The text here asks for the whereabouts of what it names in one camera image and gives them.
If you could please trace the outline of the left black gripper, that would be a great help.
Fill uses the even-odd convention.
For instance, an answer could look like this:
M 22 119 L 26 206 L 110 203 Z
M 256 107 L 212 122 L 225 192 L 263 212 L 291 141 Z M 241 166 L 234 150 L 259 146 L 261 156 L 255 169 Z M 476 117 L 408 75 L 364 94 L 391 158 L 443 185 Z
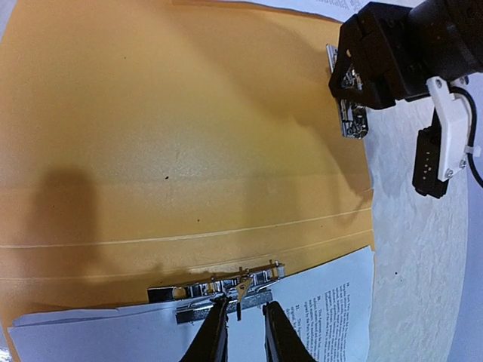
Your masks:
M 452 81 L 447 2 L 415 8 L 369 2 L 341 27 L 329 88 L 334 98 L 372 109 L 428 93 L 426 81 Z

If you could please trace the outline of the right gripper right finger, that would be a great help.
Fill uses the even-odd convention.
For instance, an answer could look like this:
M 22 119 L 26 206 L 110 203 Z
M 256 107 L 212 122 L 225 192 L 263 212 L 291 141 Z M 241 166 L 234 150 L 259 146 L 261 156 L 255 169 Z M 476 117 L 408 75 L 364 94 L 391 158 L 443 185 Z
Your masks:
M 266 303 L 263 315 L 267 361 L 315 361 L 278 302 Z

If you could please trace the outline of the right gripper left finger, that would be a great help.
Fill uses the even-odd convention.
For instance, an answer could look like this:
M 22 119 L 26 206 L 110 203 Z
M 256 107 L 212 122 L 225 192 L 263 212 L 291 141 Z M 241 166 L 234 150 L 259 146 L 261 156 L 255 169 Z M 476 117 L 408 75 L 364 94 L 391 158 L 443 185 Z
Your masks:
M 217 297 L 192 343 L 182 357 L 182 362 L 228 361 L 228 317 L 230 299 Z

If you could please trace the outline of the chrome folder spring clip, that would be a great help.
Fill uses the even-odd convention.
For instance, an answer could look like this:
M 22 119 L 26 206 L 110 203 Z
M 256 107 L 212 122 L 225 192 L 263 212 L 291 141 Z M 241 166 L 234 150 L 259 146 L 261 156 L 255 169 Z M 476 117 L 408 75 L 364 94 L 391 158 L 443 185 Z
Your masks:
M 273 300 L 271 287 L 285 277 L 285 264 L 270 261 L 256 268 L 240 268 L 237 272 L 211 275 L 190 284 L 150 287 L 150 303 L 177 302 L 175 318 L 178 324 L 205 319 L 215 301 L 226 297 L 228 313 L 259 307 Z

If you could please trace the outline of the orange file folder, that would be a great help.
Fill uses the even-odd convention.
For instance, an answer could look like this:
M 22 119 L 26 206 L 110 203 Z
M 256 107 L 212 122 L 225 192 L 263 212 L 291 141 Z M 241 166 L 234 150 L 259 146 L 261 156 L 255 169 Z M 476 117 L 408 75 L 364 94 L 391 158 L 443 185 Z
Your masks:
M 333 20 L 194 1 L 18 1 L 1 41 L 1 320 L 374 244 Z

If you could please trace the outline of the chrome side folder clip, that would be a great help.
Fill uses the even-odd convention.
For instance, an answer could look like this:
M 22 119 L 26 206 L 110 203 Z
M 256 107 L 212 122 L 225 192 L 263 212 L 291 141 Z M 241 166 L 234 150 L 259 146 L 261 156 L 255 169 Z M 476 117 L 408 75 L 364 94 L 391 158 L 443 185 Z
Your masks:
M 359 91 L 362 89 L 361 77 L 353 66 L 344 75 L 342 86 Z M 343 137 L 361 140 L 368 134 L 368 116 L 364 106 L 348 100 L 337 100 L 337 109 Z

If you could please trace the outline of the stack of printed papers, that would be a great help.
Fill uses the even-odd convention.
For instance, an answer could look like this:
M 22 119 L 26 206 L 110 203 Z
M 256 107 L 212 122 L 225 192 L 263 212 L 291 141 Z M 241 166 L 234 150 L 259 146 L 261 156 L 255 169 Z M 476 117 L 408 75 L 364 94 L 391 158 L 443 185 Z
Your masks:
M 359 12 L 368 0 L 256 0 L 256 5 L 269 8 L 296 11 L 327 17 L 339 22 L 345 22 L 353 14 Z

